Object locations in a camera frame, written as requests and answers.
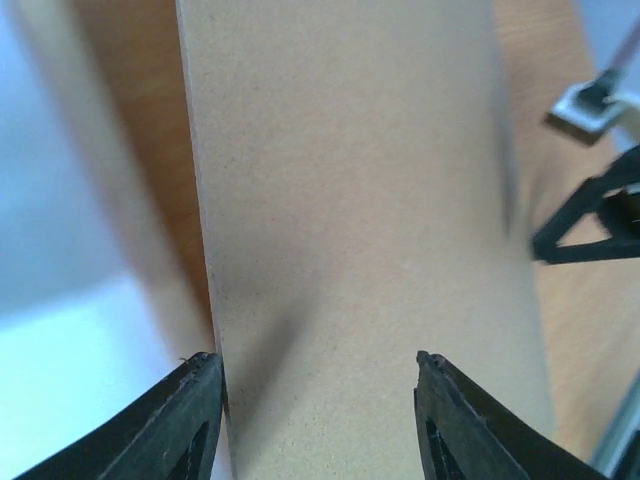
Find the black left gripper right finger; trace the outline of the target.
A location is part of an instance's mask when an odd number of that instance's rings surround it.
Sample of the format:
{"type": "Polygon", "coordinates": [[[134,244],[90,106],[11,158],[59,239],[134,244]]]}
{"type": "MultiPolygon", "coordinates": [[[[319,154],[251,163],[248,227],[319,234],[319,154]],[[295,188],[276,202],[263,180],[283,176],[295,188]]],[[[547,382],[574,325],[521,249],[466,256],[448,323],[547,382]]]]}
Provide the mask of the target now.
{"type": "Polygon", "coordinates": [[[414,411],[426,479],[602,479],[439,354],[420,351],[414,411]]]}

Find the brown cardboard backing board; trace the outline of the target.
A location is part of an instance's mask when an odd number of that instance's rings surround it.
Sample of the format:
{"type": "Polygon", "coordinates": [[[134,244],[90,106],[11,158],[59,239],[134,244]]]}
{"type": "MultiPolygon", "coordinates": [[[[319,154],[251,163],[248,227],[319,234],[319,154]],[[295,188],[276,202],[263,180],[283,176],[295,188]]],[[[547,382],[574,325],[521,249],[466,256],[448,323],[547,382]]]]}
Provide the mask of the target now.
{"type": "Polygon", "coordinates": [[[418,479],[416,354],[554,420],[490,1],[182,1],[240,479],[418,479]]]}

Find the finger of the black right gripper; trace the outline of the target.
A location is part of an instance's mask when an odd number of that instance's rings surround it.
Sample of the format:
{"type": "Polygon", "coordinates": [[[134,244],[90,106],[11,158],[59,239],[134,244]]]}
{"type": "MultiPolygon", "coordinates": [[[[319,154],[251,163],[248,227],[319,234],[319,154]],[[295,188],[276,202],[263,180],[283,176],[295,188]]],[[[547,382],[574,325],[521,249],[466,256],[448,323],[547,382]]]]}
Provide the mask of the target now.
{"type": "Polygon", "coordinates": [[[549,265],[639,256],[639,151],[629,149],[600,175],[589,177],[531,238],[532,256],[549,265]],[[568,234],[592,220],[601,239],[570,243],[568,234]]]}

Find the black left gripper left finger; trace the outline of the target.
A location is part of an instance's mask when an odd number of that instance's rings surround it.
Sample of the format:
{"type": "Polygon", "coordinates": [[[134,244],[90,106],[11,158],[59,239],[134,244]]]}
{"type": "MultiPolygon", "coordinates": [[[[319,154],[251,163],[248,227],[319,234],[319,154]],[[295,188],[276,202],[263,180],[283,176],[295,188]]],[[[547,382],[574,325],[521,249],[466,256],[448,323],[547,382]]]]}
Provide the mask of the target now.
{"type": "Polygon", "coordinates": [[[200,352],[21,479],[209,479],[223,413],[221,357],[200,352]]]}

